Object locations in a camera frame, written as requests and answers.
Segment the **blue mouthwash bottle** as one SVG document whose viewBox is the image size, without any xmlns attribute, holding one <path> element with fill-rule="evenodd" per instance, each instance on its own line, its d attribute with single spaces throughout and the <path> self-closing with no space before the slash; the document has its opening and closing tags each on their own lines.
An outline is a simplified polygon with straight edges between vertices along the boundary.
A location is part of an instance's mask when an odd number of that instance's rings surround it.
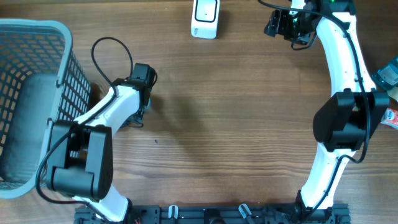
<svg viewBox="0 0 398 224">
<path fill-rule="evenodd" d="M 373 81 L 383 90 L 391 90 L 397 86 L 397 56 L 385 67 L 372 74 Z"/>
</svg>

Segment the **small red white box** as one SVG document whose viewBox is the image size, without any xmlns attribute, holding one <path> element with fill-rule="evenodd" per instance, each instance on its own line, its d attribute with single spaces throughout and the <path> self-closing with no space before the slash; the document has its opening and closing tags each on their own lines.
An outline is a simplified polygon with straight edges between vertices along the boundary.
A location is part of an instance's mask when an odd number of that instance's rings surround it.
<svg viewBox="0 0 398 224">
<path fill-rule="evenodd" d="M 398 112 L 397 110 L 388 108 L 382 119 L 381 119 L 381 124 L 390 126 L 394 129 L 398 129 Z"/>
</svg>

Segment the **white brown cookie bag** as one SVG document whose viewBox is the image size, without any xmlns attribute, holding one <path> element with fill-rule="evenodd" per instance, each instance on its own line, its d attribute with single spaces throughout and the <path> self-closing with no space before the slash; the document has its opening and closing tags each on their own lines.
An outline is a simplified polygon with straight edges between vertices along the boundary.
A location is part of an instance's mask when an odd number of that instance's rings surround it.
<svg viewBox="0 0 398 224">
<path fill-rule="evenodd" d="M 398 89 L 394 88 L 394 89 L 388 90 L 387 94 L 394 101 L 398 101 Z"/>
</svg>

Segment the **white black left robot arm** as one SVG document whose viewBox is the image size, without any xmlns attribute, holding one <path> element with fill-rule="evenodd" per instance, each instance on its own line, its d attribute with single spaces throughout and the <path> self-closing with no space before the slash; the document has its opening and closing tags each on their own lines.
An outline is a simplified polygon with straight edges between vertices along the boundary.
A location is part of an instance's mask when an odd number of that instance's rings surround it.
<svg viewBox="0 0 398 224">
<path fill-rule="evenodd" d="M 113 138 L 120 128 L 143 127 L 157 72 L 137 63 L 127 78 L 112 82 L 108 94 L 73 121 L 57 121 L 48 155 L 41 163 L 45 184 L 82 204 L 76 223 L 139 223 L 132 202 L 113 185 Z"/>
</svg>

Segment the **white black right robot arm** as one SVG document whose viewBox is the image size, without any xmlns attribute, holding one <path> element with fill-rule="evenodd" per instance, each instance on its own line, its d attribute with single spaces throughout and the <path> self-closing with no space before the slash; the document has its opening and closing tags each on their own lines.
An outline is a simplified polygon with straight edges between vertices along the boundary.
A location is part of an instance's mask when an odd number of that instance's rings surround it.
<svg viewBox="0 0 398 224">
<path fill-rule="evenodd" d="M 353 1 L 293 1 L 272 9 L 265 34 L 283 36 L 296 51 L 320 40 L 331 96 L 313 118 L 317 152 L 306 183 L 294 203 L 267 210 L 290 223 L 334 222 L 343 217 L 333 199 L 344 169 L 357 152 L 366 155 L 390 99 L 377 90 L 365 66 Z"/>
</svg>

